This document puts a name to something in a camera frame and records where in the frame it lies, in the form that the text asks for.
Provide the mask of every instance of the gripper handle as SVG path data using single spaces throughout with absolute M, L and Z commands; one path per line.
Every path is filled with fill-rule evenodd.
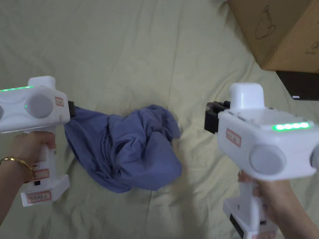
M 239 212 L 244 221 L 251 226 L 251 228 L 258 230 L 263 224 L 266 224 L 266 216 L 263 212 L 263 200 L 261 197 L 255 197 L 253 190 L 257 187 L 257 183 L 240 183 L 240 202 Z
M 48 131 L 55 133 L 55 127 L 45 127 L 38 129 L 31 129 L 25 131 L 30 133 L 32 131 Z M 56 179 L 56 165 L 54 149 L 49 149 L 45 144 L 41 146 L 41 151 L 37 161 L 33 166 L 34 179 L 27 183 L 28 188 L 34 187 L 34 181 L 41 180 L 41 185 L 47 185 Z

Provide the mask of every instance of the blue cloth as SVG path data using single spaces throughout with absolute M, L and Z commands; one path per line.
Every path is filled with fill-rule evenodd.
M 158 190 L 181 175 L 171 141 L 180 137 L 173 115 L 150 105 L 126 117 L 75 108 L 64 126 L 70 147 L 88 174 L 117 193 Z

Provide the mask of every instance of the green indicator light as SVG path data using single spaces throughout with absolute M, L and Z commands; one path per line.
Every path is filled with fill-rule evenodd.
M 286 131 L 286 130 L 306 129 L 306 128 L 310 128 L 310 125 L 307 122 L 283 124 L 283 125 L 274 125 L 272 127 L 272 129 L 276 130 L 276 131 Z
M 26 86 L 26 87 L 5 89 L 5 90 L 0 90 L 0 91 L 12 91 L 12 90 L 25 89 L 25 88 L 33 88 L 33 87 L 34 87 L 34 86 Z

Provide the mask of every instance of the gray circular cap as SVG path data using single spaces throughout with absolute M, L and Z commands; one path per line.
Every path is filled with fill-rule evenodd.
M 42 119 L 51 114 L 53 103 L 45 95 L 36 94 L 26 100 L 25 109 L 32 117 Z
M 280 173 L 287 164 L 285 154 L 278 147 L 270 145 L 253 147 L 249 162 L 258 173 L 267 175 Z

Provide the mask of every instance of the red label sticker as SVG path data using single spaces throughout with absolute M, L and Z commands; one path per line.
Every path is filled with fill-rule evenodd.
M 226 130 L 226 138 L 234 145 L 241 147 L 241 137 L 230 129 Z
M 49 176 L 50 176 L 49 169 L 37 170 L 37 171 L 34 171 L 33 180 L 44 179 L 44 178 L 47 178 Z
M 56 105 L 64 107 L 64 101 L 62 98 L 56 97 Z
M 51 200 L 51 193 L 50 191 L 29 193 L 26 195 L 26 197 L 28 199 L 28 203 L 49 201 Z
M 253 239 L 275 239 L 276 238 L 276 232 L 263 232 L 258 235 L 253 236 Z

